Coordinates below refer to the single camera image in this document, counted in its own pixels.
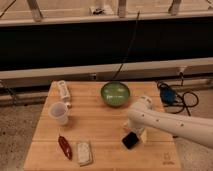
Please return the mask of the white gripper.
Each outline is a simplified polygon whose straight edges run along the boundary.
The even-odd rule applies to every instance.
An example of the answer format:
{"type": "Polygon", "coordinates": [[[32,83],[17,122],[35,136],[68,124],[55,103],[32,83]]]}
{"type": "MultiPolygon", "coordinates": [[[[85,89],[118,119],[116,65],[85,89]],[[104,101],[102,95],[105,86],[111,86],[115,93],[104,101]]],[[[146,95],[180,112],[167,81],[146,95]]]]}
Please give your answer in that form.
{"type": "Polygon", "coordinates": [[[147,130],[142,124],[139,124],[135,121],[128,119],[123,124],[123,130],[126,132],[133,132],[136,135],[140,135],[140,139],[143,143],[147,142],[147,130]]]}

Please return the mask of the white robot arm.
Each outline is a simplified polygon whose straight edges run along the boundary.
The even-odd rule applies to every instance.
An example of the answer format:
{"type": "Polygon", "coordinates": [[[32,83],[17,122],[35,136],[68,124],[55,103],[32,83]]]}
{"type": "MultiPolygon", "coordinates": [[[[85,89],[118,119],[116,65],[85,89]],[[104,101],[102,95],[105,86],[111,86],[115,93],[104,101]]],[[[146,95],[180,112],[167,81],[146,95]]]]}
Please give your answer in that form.
{"type": "Polygon", "coordinates": [[[148,96],[130,105],[127,118],[127,130],[136,135],[149,126],[213,149],[213,119],[158,112],[148,96]]]}

